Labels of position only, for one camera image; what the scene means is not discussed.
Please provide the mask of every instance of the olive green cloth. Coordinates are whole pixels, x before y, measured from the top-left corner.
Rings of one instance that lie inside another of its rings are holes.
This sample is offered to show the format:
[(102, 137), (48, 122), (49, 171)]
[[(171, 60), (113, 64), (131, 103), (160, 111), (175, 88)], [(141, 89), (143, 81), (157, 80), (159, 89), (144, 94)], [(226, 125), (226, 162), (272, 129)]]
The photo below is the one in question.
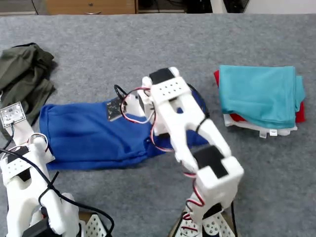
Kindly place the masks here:
[[(51, 70), (53, 58), (35, 43), (4, 50), (0, 57), (2, 108), (20, 101), (28, 122), (33, 124), (54, 91), (53, 84), (45, 78)], [(3, 128), (1, 131), (9, 138)]]

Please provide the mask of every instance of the blue cloth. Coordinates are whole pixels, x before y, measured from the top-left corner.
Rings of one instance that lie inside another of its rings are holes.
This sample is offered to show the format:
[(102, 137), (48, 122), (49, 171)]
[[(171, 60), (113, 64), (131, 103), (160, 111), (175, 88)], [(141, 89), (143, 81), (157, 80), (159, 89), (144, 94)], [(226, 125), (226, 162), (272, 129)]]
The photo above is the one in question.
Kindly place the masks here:
[[(47, 136), (56, 158), (48, 164), (49, 169), (123, 168), (163, 153), (150, 141), (150, 123), (136, 124), (123, 117), (110, 122), (106, 103), (42, 108), (40, 131)], [(187, 141), (189, 147), (206, 143), (194, 131), (187, 131)], [(155, 142), (171, 148), (169, 138), (155, 137)]]
[(272, 129), (294, 127), (305, 98), (303, 78), (294, 67), (222, 65), (219, 93), (224, 114)]

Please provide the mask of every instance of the teal towel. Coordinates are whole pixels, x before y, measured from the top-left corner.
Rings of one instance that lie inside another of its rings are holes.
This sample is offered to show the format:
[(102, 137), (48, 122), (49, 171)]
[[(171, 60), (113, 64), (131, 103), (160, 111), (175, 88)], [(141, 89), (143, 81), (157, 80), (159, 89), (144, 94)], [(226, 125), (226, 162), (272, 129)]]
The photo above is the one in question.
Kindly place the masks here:
[(219, 93), (224, 114), (271, 129), (294, 127), (305, 98), (303, 78), (294, 67), (222, 65)]

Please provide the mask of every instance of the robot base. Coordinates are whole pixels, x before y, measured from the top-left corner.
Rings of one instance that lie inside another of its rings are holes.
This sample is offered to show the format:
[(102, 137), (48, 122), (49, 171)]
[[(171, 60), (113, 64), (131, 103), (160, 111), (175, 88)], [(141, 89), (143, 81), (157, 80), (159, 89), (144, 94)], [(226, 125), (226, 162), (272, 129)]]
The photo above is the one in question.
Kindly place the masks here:
[(192, 221), (182, 220), (182, 215), (175, 226), (170, 231), (168, 237), (235, 237), (232, 230), (230, 217), (223, 213), (218, 213), (203, 220), (204, 233), (197, 234), (195, 231), (181, 229), (182, 226), (193, 225)]

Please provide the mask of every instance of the wooden cabinet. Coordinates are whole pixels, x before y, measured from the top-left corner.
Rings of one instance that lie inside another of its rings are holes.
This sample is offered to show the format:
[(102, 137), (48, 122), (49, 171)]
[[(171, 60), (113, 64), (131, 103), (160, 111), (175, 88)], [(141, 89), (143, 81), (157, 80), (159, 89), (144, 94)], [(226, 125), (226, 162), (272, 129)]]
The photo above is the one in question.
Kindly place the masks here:
[(135, 0), (46, 0), (50, 14), (135, 14)]

